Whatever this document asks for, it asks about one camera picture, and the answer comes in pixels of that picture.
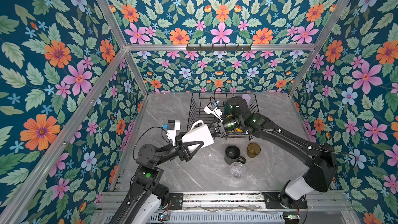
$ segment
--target wire basket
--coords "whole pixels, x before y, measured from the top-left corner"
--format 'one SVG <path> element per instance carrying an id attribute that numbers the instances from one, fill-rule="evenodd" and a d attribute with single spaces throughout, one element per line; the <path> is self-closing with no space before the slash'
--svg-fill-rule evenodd
<path id="1" fill-rule="evenodd" d="M 230 92 L 220 92 L 216 93 L 216 100 L 219 101 L 218 107 L 221 109 L 221 112 L 223 113 L 221 115 L 221 118 L 225 118 L 226 116 L 224 115 L 224 102 L 226 102 L 229 98 L 235 96 L 241 96 L 244 93 L 230 93 Z M 251 96 L 251 103 L 250 103 L 250 111 L 252 113 L 260 113 L 258 110 L 258 104 L 257 104 L 257 98 L 256 95 L 253 93 L 248 93 L 248 95 Z M 192 127 L 192 124 L 195 123 L 198 120 L 203 120 L 204 124 L 210 125 L 216 121 L 219 121 L 219 119 L 214 116 L 213 114 L 207 114 L 204 111 L 204 108 L 210 103 L 214 103 L 213 99 L 213 93 L 199 93 L 199 92 L 193 92 L 192 93 L 192 98 L 191 98 L 191 105 L 189 107 L 189 117 L 188 117 L 188 126 L 187 126 L 187 132 Z M 212 137 L 217 138 L 219 137 L 218 134 L 215 132 L 214 128 L 209 128 Z M 231 132 L 228 133 L 226 138 L 248 138 L 249 140 L 252 138 L 252 135 L 247 135 L 244 132 Z"/>

